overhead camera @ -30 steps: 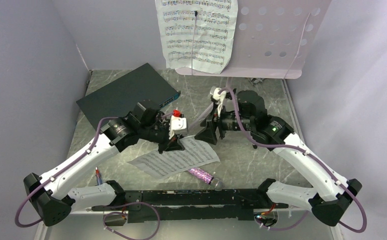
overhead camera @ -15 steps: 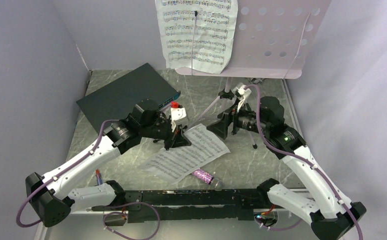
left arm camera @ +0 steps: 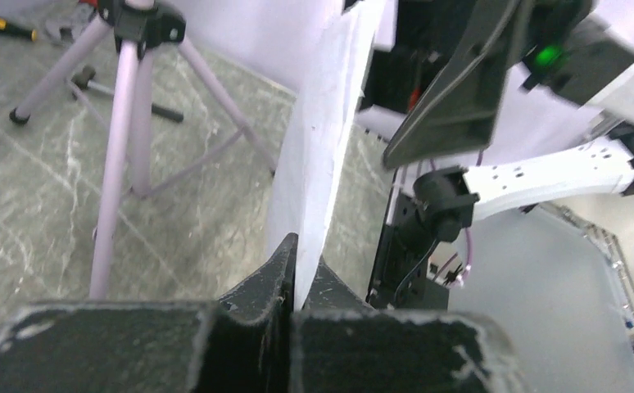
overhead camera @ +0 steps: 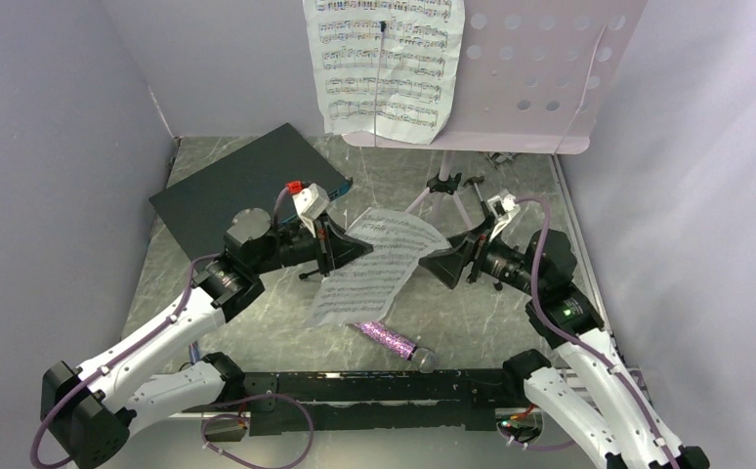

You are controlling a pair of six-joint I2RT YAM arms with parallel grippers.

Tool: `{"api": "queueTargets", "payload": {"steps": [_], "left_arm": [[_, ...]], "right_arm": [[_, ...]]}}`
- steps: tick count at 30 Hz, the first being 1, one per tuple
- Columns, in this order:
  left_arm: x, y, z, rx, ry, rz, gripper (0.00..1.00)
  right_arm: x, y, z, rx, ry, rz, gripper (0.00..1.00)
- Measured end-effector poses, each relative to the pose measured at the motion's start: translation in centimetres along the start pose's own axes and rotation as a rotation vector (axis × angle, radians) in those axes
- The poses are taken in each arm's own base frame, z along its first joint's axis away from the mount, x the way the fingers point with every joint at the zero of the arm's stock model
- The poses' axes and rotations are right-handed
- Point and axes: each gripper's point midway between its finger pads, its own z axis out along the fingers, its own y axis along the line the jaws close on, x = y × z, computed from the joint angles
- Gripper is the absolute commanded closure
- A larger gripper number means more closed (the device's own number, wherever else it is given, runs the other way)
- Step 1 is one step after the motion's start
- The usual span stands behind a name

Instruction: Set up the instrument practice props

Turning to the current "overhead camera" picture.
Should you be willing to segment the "sheet music page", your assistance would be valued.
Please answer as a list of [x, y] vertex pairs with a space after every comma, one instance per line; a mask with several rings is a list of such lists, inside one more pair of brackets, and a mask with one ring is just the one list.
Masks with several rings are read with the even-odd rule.
[[388, 209], [367, 209], [352, 223], [347, 235], [367, 242], [373, 251], [321, 282], [305, 327], [381, 320], [419, 260], [448, 247], [446, 237], [431, 224]]
[[451, 115], [464, 2], [307, 0], [302, 6], [325, 132], [430, 144]]

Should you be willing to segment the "lilac perforated music stand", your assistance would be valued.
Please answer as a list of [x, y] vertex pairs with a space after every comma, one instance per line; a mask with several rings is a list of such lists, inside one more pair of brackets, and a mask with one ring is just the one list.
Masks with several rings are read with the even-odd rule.
[[339, 135], [354, 147], [580, 154], [645, 3], [462, 1], [451, 115], [428, 145]]

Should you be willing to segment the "sheet music top page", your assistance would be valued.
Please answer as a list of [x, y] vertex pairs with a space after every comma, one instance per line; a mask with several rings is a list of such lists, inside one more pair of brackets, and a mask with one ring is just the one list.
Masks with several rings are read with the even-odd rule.
[[464, 2], [307, 0], [302, 6], [325, 132], [430, 144], [451, 115]]

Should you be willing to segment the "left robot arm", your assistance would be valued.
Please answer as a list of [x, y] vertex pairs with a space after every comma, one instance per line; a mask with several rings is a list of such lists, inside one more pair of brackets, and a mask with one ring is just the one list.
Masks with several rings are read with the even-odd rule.
[[261, 296], [264, 273], [316, 262], [321, 274], [370, 253], [372, 245], [351, 237], [326, 212], [306, 222], [277, 226], [259, 208], [238, 212], [224, 234], [224, 250], [189, 265], [187, 285], [171, 305], [107, 351], [78, 366], [58, 362], [42, 378], [40, 426], [29, 452], [51, 434], [67, 462], [97, 468], [129, 437], [152, 423], [198, 405], [221, 410], [247, 396], [245, 374], [226, 354], [203, 356], [181, 372], [153, 374], [180, 348], [237, 317]]

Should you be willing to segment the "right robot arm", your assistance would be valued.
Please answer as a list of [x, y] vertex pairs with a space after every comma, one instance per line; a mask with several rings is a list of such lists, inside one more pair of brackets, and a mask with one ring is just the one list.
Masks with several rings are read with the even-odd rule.
[[589, 394], [571, 390], [559, 370], [530, 349], [503, 363], [504, 397], [513, 405], [538, 405], [598, 468], [710, 467], [702, 448], [684, 444], [634, 380], [601, 315], [573, 283], [577, 260], [569, 238], [551, 229], [550, 207], [538, 203], [543, 224], [525, 251], [500, 239], [510, 213], [487, 202], [481, 224], [419, 261], [448, 288], [469, 269], [469, 282], [487, 275], [528, 295], [530, 324]]

